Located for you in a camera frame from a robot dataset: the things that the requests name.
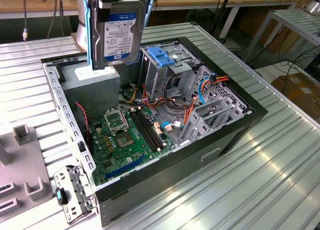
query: aluminum table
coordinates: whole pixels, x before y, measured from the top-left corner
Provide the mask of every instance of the aluminum table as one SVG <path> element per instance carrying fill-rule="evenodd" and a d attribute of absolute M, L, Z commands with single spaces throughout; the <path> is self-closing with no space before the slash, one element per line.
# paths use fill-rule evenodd
<path fill-rule="evenodd" d="M 314 229 L 320 221 L 320 126 L 190 23 L 150 27 L 143 42 L 186 36 L 267 110 L 226 155 L 115 220 L 108 230 Z M 71 37 L 0 45 L 0 132 L 35 126 L 47 171 L 74 159 L 40 59 L 78 52 Z M 56 199 L 0 229 L 100 229 L 95 214 L 68 226 Z"/>
<path fill-rule="evenodd" d="M 303 43 L 298 49 L 302 49 L 308 41 L 315 45 L 320 45 L 320 16 L 314 16 L 303 9 L 272 10 L 265 18 L 260 29 L 253 38 L 250 46 L 248 47 L 245 57 L 243 59 L 244 62 L 246 62 L 252 54 L 252 51 L 261 39 L 262 34 L 266 30 L 272 19 L 278 21 L 279 24 L 264 44 L 265 46 L 273 40 L 273 38 L 280 31 L 282 26 L 288 27 L 292 31 L 299 34 L 301 37 L 305 38 L 305 41 L 303 41 Z"/>

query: ram slot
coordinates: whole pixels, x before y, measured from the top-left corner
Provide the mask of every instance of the ram slot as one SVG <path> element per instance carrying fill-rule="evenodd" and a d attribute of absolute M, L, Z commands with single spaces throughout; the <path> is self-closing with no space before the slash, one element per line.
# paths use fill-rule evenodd
<path fill-rule="evenodd" d="M 146 143 L 149 145 L 150 149 L 153 152 L 158 151 L 158 148 L 162 149 L 163 145 L 161 141 L 159 140 L 152 127 L 146 121 L 145 117 L 140 112 L 132 113 L 130 115 L 135 126 L 143 136 Z"/>

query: gray plastic part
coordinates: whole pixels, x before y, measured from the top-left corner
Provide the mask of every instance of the gray plastic part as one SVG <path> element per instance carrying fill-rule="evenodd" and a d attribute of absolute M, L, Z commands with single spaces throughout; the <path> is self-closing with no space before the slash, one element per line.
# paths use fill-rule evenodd
<path fill-rule="evenodd" d="M 5 165 L 8 165 L 10 163 L 10 159 L 10 155 L 7 153 L 0 142 L 0 164 L 3 168 L 5 167 Z"/>
<path fill-rule="evenodd" d="M 17 126 L 13 133 L 1 135 L 0 143 L 1 160 L 6 154 L 10 158 L 0 166 L 1 223 L 50 200 L 53 192 L 33 127 Z"/>
<path fill-rule="evenodd" d="M 0 217 L 16 211 L 20 207 L 22 207 L 22 203 L 17 198 L 5 201 L 0 204 Z"/>
<path fill-rule="evenodd" d="M 17 186 L 14 184 L 14 182 L 10 182 L 4 185 L 0 186 L 0 199 L 3 198 L 3 196 L 11 194 L 12 192 L 17 190 Z"/>
<path fill-rule="evenodd" d="M 32 141 L 31 133 L 27 125 L 23 124 L 13 128 L 13 135 L 19 145 Z"/>
<path fill-rule="evenodd" d="M 41 177 L 38 177 L 38 186 L 30 187 L 28 183 L 24 183 L 25 195 L 27 195 L 31 201 L 36 201 L 46 196 L 48 190 L 47 186 L 44 185 Z"/>

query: motherboard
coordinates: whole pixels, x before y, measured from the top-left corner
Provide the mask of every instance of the motherboard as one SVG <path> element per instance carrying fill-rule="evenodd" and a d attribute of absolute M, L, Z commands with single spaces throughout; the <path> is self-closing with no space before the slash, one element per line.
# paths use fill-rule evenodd
<path fill-rule="evenodd" d="M 107 112 L 90 124 L 97 186 L 175 148 L 147 107 L 134 113 L 121 111 Z"/>

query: hard drive label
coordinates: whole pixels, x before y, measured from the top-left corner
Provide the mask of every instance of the hard drive label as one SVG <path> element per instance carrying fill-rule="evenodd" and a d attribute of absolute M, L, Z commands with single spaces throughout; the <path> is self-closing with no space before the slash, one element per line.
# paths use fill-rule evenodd
<path fill-rule="evenodd" d="M 109 22 L 104 25 L 104 57 L 108 61 L 123 59 L 129 56 L 132 49 L 135 13 L 111 14 Z"/>

